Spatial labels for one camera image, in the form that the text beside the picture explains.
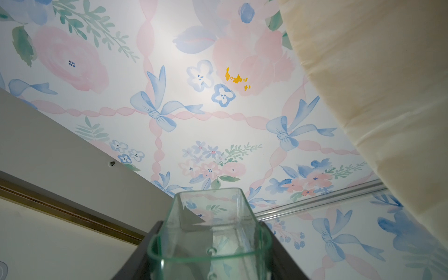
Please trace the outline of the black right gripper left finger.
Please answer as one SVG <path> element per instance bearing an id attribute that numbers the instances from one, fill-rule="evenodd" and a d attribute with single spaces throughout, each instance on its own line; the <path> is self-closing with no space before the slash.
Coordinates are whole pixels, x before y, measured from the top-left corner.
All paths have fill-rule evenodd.
<path id="1" fill-rule="evenodd" d="M 143 241 L 138 245 L 126 263 L 119 269 L 112 280 L 150 280 L 151 270 L 147 249 L 153 237 L 160 231 L 163 222 L 157 221 Z"/>

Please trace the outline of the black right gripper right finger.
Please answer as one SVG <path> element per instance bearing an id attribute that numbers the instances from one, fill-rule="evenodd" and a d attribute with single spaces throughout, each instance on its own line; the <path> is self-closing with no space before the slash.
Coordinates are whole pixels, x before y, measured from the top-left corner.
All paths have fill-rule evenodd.
<path id="1" fill-rule="evenodd" d="M 272 245 L 269 257 L 269 269 L 272 280 L 309 280 L 306 274 L 296 264 L 281 242 L 275 237 L 265 222 L 260 225 L 267 230 Z"/>

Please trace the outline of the clear green-tinted tray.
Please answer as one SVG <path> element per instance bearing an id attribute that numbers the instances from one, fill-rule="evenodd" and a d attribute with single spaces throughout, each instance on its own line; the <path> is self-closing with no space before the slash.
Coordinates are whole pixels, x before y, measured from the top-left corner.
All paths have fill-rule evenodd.
<path id="1" fill-rule="evenodd" d="M 175 195 L 147 255 L 153 280 L 269 280 L 270 231 L 238 188 Z"/>

